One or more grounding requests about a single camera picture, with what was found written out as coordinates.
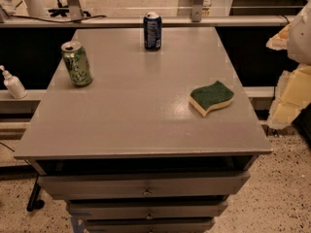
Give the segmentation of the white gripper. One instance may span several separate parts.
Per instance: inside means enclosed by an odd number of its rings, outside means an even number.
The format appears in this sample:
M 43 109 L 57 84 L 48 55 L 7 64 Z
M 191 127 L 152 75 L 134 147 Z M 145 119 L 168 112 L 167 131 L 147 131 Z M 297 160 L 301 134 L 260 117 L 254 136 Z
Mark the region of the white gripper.
M 267 125 L 284 129 L 311 103 L 311 1 L 266 46 L 272 50 L 288 49 L 288 58 L 300 63 L 294 71 L 284 71 L 280 76 L 269 110 Z

